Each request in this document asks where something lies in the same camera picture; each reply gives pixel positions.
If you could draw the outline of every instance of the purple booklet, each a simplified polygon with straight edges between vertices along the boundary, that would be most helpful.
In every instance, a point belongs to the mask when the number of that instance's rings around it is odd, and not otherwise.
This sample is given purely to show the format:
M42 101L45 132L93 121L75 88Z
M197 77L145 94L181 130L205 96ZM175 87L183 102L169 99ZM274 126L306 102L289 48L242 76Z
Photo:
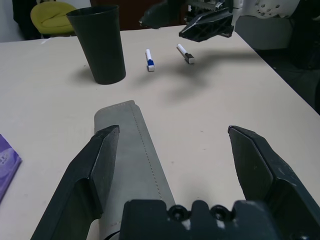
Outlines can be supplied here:
M0 202L14 177L21 158L0 134Z

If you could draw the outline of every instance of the yellow chair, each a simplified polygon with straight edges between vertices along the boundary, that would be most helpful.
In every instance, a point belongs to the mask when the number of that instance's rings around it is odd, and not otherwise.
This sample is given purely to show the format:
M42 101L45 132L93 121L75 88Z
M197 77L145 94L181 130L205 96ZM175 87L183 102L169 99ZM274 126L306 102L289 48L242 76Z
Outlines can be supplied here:
M59 35L73 33L66 14L76 10L68 3L59 1L46 1L34 6L30 16L33 25L41 34Z

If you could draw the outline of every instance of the gray fabric sleeve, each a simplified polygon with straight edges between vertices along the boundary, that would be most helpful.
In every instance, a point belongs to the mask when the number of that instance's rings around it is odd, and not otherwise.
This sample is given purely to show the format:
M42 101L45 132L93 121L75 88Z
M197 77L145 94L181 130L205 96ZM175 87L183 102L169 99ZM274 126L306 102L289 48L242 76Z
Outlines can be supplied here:
M99 221L100 239L120 230L124 204L132 199L163 200L175 204L166 176L140 108L126 101L100 109L94 131L119 125L114 175L105 211Z

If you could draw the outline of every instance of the white table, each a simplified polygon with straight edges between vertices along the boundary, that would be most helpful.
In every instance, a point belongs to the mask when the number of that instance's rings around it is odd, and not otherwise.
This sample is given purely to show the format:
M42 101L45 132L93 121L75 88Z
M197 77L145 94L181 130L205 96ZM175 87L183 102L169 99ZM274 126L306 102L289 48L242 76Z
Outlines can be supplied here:
M121 32L126 78L113 85L93 81L76 37L0 44L0 133L23 160L0 204L0 239L30 239L94 114L127 100L140 106L176 203L230 209L244 199L227 133L238 125L264 136L320 204L320 116L236 33L196 43L181 28Z

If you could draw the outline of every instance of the white robot part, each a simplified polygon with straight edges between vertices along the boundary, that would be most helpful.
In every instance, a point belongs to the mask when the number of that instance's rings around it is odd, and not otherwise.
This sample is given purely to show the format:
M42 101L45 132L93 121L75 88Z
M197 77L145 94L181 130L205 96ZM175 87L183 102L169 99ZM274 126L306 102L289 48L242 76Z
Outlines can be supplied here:
M300 0L234 0L232 25L235 26L240 16L254 16L269 19L275 16L290 17Z

